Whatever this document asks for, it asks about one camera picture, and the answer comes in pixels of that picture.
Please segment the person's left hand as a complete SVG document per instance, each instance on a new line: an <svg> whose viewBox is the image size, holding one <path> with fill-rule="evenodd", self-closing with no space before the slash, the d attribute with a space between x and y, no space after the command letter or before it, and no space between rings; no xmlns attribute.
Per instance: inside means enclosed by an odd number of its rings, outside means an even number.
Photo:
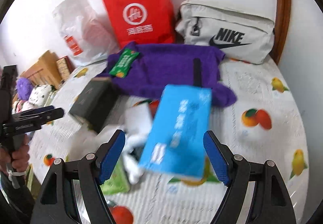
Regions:
<svg viewBox="0 0 323 224"><path fill-rule="evenodd" d="M24 136L23 145L20 146L19 150L16 150L12 153L12 157L3 149L0 148L0 163L1 163L1 172L5 175L7 173L7 163L11 163L12 167L17 172L24 172L28 168L29 161L29 146L28 146L28 136Z"/></svg>

